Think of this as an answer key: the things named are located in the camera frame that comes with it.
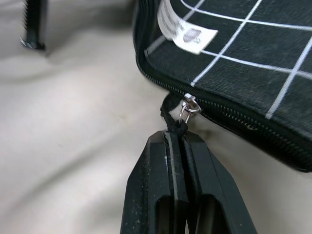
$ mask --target white label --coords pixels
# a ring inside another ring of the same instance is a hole
[[[158,24],[164,37],[183,50],[200,54],[216,36],[217,30],[207,29],[188,23],[173,10],[170,0],[162,0],[157,15]]]

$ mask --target zipper pull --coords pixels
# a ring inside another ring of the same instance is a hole
[[[187,93],[184,95],[184,101],[182,102],[182,109],[179,115],[179,123],[182,122],[183,114],[185,111],[188,113],[185,119],[186,124],[192,115],[201,113],[201,108],[199,104],[196,102],[196,98]]]

